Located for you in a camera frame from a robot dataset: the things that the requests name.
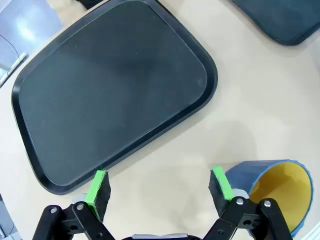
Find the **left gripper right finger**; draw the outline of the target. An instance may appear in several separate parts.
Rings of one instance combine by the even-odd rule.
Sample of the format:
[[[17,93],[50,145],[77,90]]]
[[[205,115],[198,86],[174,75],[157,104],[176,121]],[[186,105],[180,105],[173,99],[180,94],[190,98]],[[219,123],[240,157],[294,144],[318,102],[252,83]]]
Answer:
[[[255,240],[291,240],[293,237],[273,198],[254,203],[236,196],[221,167],[210,170],[208,189],[219,218],[204,236],[205,240],[231,240],[238,229],[245,229]]]

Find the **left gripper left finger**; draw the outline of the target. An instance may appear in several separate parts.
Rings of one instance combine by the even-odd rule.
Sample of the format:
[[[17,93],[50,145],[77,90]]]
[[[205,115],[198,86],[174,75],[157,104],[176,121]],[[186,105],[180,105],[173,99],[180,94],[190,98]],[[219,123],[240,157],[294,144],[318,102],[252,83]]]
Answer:
[[[111,196],[109,175],[98,170],[84,201],[77,201],[62,209],[48,205],[37,224],[34,240],[71,240],[76,234],[85,234],[89,240],[113,240],[103,224]]]

